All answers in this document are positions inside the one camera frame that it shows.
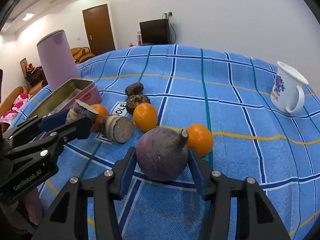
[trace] red flower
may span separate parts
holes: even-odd
[[[2,117],[6,117],[8,114],[17,114],[17,113],[18,113],[18,112],[15,111],[15,110],[9,110],[9,111],[5,112],[5,113],[2,115]]]
[[[18,102],[18,103],[16,103],[13,107],[15,107],[15,108],[20,108],[21,106],[23,106],[23,101],[20,101],[20,102]]]
[[[27,99],[27,98],[29,98],[29,95],[26,94],[26,93],[21,93],[21,94],[20,94],[20,97],[21,97],[22,99]]]

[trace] mug rim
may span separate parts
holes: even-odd
[[[306,86],[309,85],[308,80],[306,80],[306,78],[304,76],[302,76],[295,68],[293,68],[293,67],[289,66],[288,64],[283,63],[281,61],[277,61],[277,64],[284,72],[286,72],[289,76],[291,76],[295,80],[303,83]]]

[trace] mug handle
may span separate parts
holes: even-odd
[[[301,86],[297,86],[297,90],[299,93],[299,99],[298,99],[298,103],[297,106],[295,107],[295,109],[290,110],[289,106],[286,106],[285,110],[289,113],[289,114],[294,114],[298,111],[300,111],[304,105],[304,92]]]

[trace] pink cylinder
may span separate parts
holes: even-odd
[[[37,48],[52,92],[69,79],[80,77],[64,30],[49,33],[37,43]]]

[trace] white enamel mug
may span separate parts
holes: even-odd
[[[283,113],[295,114],[304,105],[303,89],[309,82],[296,69],[278,61],[278,71],[270,95],[272,103]]]

